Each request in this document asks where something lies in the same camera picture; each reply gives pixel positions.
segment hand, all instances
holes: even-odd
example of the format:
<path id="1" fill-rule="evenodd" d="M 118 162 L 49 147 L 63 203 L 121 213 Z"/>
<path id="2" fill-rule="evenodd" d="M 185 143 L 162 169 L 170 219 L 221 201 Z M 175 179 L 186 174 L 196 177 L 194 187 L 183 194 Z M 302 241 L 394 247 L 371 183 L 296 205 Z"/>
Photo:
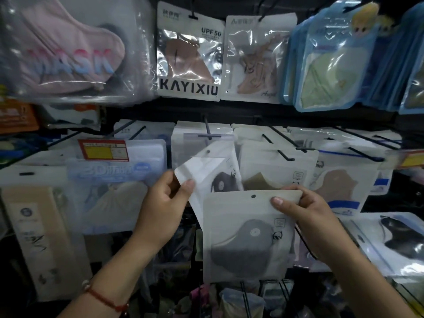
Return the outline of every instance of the hand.
<path id="1" fill-rule="evenodd" d="M 133 236 L 158 252 L 177 231 L 194 185 L 180 186 L 172 170 L 163 173 L 144 198 Z"/>
<path id="2" fill-rule="evenodd" d="M 308 247 L 320 261 L 331 267 L 336 265 L 336 261 L 346 258 L 347 254 L 359 252 L 320 195 L 297 184 L 282 189 L 297 189 L 303 192 L 299 205 L 280 197 L 271 198 L 271 204 L 298 222 Z"/>

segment yellow label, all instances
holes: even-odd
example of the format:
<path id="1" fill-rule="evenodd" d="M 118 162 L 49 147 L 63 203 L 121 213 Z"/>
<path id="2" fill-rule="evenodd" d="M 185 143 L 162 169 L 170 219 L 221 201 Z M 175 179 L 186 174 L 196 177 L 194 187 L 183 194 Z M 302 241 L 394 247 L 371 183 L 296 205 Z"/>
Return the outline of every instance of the yellow label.
<path id="1" fill-rule="evenodd" d="M 424 165 L 424 153 L 411 154 L 405 158 L 401 167 L 413 167 Z"/>
<path id="2" fill-rule="evenodd" d="M 85 146 L 85 152 L 89 159 L 113 159 L 110 147 Z"/>

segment forearm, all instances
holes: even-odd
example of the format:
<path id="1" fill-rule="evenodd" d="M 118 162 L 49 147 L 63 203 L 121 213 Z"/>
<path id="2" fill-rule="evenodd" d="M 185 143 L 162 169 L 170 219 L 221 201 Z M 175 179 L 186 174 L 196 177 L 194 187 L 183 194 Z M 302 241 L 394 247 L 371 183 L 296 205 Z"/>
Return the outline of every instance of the forearm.
<path id="1" fill-rule="evenodd" d="M 134 235 L 122 249 L 94 276 L 94 291 L 111 300 L 115 306 L 124 305 L 131 296 L 144 267 L 157 249 Z M 75 299 L 59 318 L 117 318 L 120 313 L 104 305 L 89 293 Z"/>
<path id="2" fill-rule="evenodd" d="M 356 317 L 415 318 L 400 295 L 358 249 L 330 265 Z"/>

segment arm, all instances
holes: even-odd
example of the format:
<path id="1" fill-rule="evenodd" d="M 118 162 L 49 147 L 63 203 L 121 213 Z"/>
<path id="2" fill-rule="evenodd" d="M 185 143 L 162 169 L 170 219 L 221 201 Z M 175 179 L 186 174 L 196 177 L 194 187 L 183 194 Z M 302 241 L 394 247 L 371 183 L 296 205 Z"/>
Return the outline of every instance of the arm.
<path id="1" fill-rule="evenodd" d="M 324 199 L 304 187 L 299 205 L 273 197 L 277 210 L 296 219 L 308 245 L 336 276 L 351 309 L 361 318 L 415 318 L 377 268 L 362 255 Z"/>
<path id="2" fill-rule="evenodd" d="M 173 171 L 162 175 L 143 201 L 131 238 L 92 279 L 92 289 L 115 306 L 128 301 L 144 267 L 178 229 L 194 181 L 188 180 L 178 187 Z M 58 318 L 118 318 L 119 315 L 91 294 L 84 293 Z"/>

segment pink face mask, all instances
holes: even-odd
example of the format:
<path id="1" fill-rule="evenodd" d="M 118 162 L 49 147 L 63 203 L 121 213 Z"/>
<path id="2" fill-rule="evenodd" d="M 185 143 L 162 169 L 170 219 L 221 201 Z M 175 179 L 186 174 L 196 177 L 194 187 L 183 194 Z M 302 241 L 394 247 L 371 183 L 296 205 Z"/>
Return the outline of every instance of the pink face mask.
<path id="1" fill-rule="evenodd" d="M 35 92 L 102 89 L 125 57 L 117 35 L 76 21 L 59 0 L 41 1 L 22 15 L 20 67 L 24 82 Z"/>

